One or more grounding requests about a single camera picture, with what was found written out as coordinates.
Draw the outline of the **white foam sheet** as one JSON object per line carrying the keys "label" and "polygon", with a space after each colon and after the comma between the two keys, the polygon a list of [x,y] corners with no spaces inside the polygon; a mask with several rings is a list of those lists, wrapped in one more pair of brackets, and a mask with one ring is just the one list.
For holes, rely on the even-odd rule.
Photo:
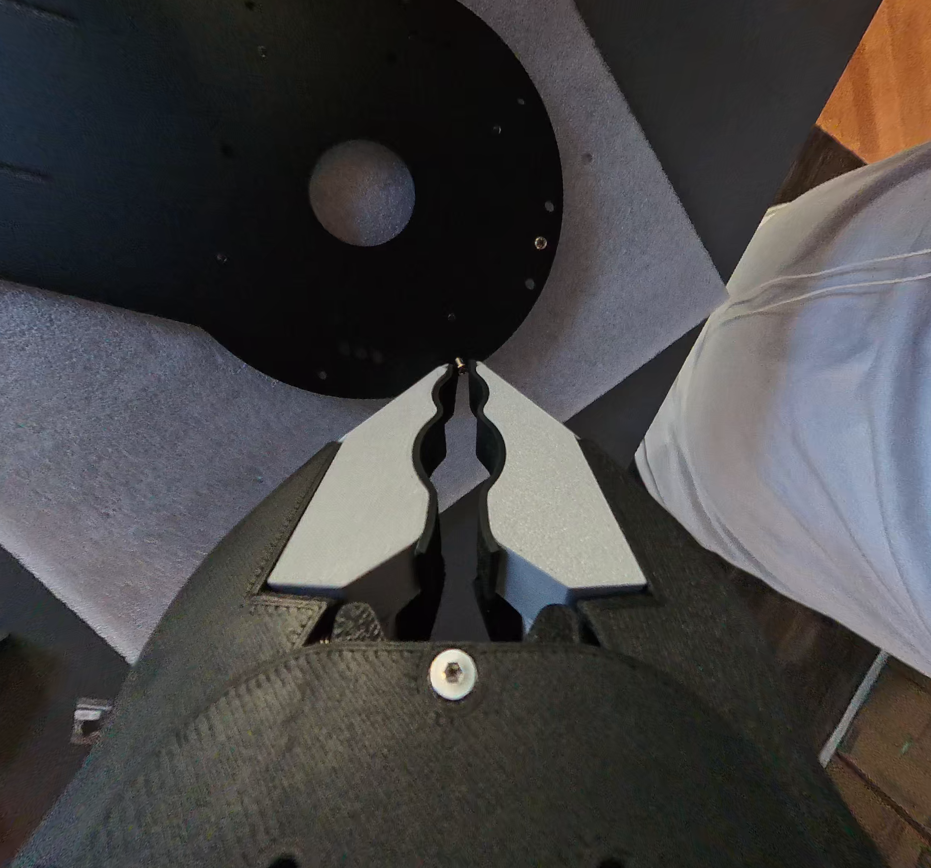
{"label": "white foam sheet", "polygon": [[[724,287],[576,0],[459,0],[553,107],[568,259],[492,368],[606,427]],[[2,286],[2,544],[133,663],[204,556],[375,403],[261,377],[192,327]]]}

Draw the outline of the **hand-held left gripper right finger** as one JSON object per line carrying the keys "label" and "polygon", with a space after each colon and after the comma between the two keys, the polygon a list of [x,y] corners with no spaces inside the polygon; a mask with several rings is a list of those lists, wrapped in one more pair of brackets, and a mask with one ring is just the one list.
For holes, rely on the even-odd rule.
{"label": "hand-held left gripper right finger", "polygon": [[548,606],[644,593],[648,582],[579,438],[485,363],[468,365],[479,498],[475,589],[488,625]]}

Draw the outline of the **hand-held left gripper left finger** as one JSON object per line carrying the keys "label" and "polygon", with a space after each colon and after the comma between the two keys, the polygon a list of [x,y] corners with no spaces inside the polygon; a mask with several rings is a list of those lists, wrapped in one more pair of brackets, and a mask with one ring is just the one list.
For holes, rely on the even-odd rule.
{"label": "hand-held left gripper left finger", "polygon": [[286,595],[435,623],[445,583],[431,475],[447,453],[457,372],[444,364],[345,434],[267,579]]}

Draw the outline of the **black metal base plate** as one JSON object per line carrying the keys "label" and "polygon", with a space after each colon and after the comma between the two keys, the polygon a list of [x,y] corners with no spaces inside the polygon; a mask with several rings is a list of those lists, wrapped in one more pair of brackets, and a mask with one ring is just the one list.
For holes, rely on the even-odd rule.
{"label": "black metal base plate", "polygon": [[457,0],[2,0],[1,86],[4,281],[309,392],[485,359],[556,256],[546,107]]}

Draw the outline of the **person's white shirt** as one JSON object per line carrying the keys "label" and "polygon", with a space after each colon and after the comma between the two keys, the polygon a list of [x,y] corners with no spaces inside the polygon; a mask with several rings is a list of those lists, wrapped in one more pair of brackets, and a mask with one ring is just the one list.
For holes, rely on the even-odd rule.
{"label": "person's white shirt", "polygon": [[929,143],[766,213],[635,463],[704,548],[929,676]]}

